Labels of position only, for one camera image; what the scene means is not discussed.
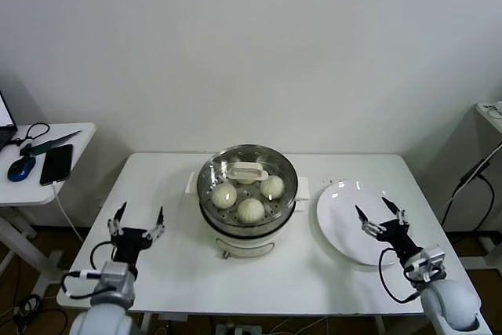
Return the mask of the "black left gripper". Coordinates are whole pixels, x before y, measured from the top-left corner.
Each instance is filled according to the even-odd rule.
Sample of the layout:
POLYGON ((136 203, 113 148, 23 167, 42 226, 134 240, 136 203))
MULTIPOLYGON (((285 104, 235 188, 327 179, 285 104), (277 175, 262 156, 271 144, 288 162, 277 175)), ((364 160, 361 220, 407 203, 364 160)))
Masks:
POLYGON ((138 228, 122 228, 121 219, 126 210, 127 202, 108 220, 108 230, 111 242, 115 247, 113 261, 135 265, 141 251, 149 249, 152 243, 159 239, 165 230, 163 207, 160 208, 155 226, 146 231, 138 228))

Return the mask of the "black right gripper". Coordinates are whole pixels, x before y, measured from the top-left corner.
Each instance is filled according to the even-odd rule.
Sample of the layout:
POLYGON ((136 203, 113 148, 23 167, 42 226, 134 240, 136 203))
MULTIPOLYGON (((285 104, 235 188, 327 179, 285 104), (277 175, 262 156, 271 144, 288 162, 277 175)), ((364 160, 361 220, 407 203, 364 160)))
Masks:
POLYGON ((368 235, 377 235, 377 240, 380 242, 389 243, 395 250, 399 262, 406 263, 411 257, 419 254, 423 248, 417 246, 408 235, 409 222, 405 210, 399 209, 394 202, 386 197, 383 197, 382 200, 397 220, 375 224, 358 206, 355 206, 358 218, 362 223, 362 230, 368 235))

